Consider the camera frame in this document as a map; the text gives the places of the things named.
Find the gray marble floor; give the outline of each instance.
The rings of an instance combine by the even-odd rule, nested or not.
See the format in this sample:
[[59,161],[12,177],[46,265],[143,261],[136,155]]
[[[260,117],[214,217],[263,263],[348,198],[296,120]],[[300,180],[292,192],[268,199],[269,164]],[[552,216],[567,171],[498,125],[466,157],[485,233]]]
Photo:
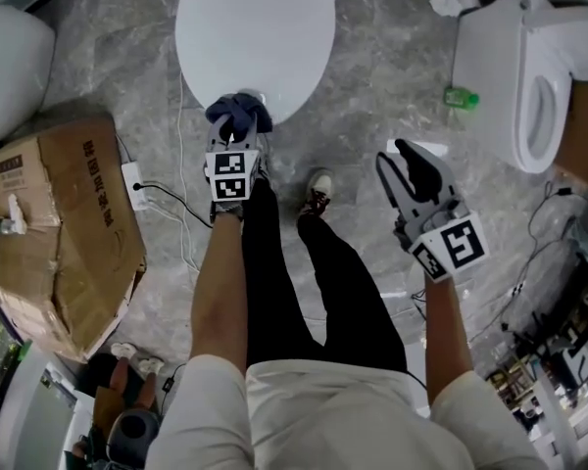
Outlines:
[[[57,30],[57,48],[43,113],[36,123],[107,111],[143,177],[182,194],[180,127],[188,202],[208,215],[202,176],[203,111],[187,87],[180,104],[173,27],[177,0],[52,0],[37,15]],[[308,103],[270,138],[273,184],[281,203],[283,252],[310,328],[324,339],[319,290],[308,254],[294,228],[310,170],[328,166],[337,194],[326,215],[360,253],[382,293],[414,293],[422,278],[392,236],[394,213],[382,193],[373,156],[389,138],[449,146],[451,166],[469,205],[479,211],[492,257],[459,280],[469,337],[506,303],[530,251],[527,221],[553,171],[529,175],[485,153],[468,139],[440,102],[450,81],[457,20],[441,18],[428,0],[336,0],[337,28],[329,64]],[[158,192],[152,199],[180,213]],[[536,218],[541,242],[557,238],[583,200],[551,200]],[[179,225],[153,211],[137,214],[148,250],[148,272],[114,339],[129,340],[169,362],[184,361],[191,345],[188,316],[195,275],[181,261]],[[200,264],[209,231],[190,219],[193,257]],[[558,243],[532,263],[528,282],[506,314],[513,328],[534,308],[548,308],[574,264]],[[388,310],[406,342],[423,336],[424,323],[407,297],[388,298]],[[472,343],[480,371],[506,349],[493,326]]]

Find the black pants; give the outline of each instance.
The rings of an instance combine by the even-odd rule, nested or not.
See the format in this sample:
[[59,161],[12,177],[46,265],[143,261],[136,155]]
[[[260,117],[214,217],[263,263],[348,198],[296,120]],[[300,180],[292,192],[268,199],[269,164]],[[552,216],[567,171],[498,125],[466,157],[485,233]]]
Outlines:
[[312,338],[287,273],[276,197],[264,179],[244,205],[248,292],[247,365],[306,358],[405,372],[405,348],[358,254],[319,217],[298,231],[309,250],[327,313],[324,347]]

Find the dark blue fabric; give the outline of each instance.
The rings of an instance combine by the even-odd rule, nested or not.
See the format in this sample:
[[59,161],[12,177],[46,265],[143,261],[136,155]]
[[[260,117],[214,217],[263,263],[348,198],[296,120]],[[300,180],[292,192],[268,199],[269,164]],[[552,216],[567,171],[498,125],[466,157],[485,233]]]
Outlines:
[[264,104],[254,96],[238,93],[233,97],[221,97],[205,112],[207,120],[216,122],[222,115],[233,117],[233,130],[237,134],[246,134],[257,116],[257,132],[272,132],[272,118]]

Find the white toilet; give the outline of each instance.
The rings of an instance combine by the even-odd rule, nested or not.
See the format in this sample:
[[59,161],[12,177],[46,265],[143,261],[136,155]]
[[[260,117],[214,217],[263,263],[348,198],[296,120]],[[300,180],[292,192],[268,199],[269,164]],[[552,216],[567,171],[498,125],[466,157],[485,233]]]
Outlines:
[[0,6],[0,139],[41,106],[54,45],[55,33],[45,23]]
[[479,104],[457,113],[508,164],[531,173],[551,165],[571,77],[588,80],[588,7],[497,0],[461,18],[453,85],[477,93]]
[[274,123],[316,89],[334,33],[335,0],[179,0],[176,14],[178,60],[200,104],[245,91]]

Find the green bottle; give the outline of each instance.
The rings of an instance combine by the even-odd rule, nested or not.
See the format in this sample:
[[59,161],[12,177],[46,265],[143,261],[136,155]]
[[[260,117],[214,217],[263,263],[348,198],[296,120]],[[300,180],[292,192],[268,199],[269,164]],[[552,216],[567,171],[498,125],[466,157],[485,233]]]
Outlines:
[[447,87],[444,90],[444,104],[461,110],[474,110],[479,104],[479,95],[463,87]]

